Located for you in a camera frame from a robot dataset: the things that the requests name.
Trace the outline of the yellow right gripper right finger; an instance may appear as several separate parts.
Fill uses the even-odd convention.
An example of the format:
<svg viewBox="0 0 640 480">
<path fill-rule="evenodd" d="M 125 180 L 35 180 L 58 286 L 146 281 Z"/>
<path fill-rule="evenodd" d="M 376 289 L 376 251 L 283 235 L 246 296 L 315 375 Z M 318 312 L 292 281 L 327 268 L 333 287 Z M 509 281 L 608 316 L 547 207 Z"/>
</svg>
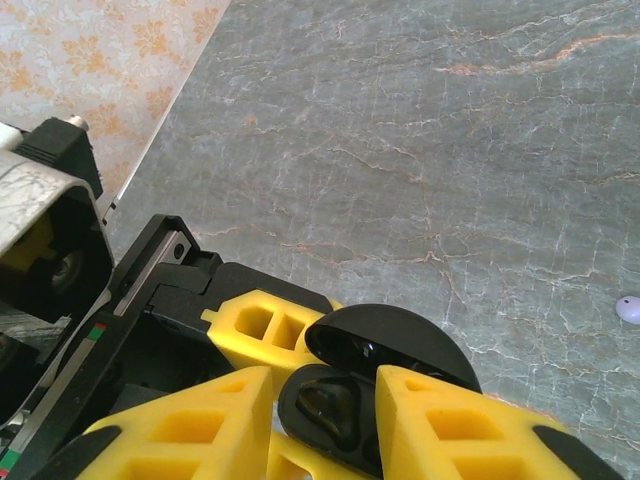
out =
<svg viewBox="0 0 640 480">
<path fill-rule="evenodd" d="M 624 480 L 550 417 L 398 366 L 375 414 L 384 480 Z"/>
</svg>

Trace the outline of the white earbud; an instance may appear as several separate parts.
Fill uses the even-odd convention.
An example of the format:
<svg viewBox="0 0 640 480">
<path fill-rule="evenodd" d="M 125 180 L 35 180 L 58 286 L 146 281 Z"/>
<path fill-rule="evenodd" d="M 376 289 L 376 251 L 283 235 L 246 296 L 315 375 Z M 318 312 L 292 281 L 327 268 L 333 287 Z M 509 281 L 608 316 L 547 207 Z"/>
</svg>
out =
<svg viewBox="0 0 640 480">
<path fill-rule="evenodd" d="M 640 325 L 640 297 L 624 296 L 615 305 L 619 318 L 627 323 Z"/>
</svg>

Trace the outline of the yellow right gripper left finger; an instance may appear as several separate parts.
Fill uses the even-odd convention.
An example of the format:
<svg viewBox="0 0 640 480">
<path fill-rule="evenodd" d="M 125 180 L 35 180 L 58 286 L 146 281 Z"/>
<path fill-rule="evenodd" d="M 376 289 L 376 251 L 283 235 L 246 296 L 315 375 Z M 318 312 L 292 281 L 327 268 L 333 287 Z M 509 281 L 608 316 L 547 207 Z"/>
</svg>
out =
<svg viewBox="0 0 640 480">
<path fill-rule="evenodd" d="M 264 480 L 272 373 L 249 367 L 103 418 L 42 480 Z"/>
</svg>

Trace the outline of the black earbud charging case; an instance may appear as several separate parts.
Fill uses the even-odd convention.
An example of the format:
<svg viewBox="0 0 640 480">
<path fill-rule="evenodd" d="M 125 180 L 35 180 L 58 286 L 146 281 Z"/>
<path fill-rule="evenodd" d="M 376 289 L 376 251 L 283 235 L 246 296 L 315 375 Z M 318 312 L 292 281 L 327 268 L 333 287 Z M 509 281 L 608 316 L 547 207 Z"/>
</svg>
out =
<svg viewBox="0 0 640 480">
<path fill-rule="evenodd" d="M 304 340 L 318 361 L 296 368 L 281 389 L 278 417 L 284 431 L 329 459 L 375 478 L 383 476 L 375 414 L 380 366 L 400 366 L 471 391 L 481 390 L 475 370 L 458 345 L 431 321 L 400 307 L 341 308 L 314 322 Z M 352 451 L 340 449 L 296 408 L 300 386 L 326 377 L 351 378 L 360 389 L 360 442 Z"/>
</svg>

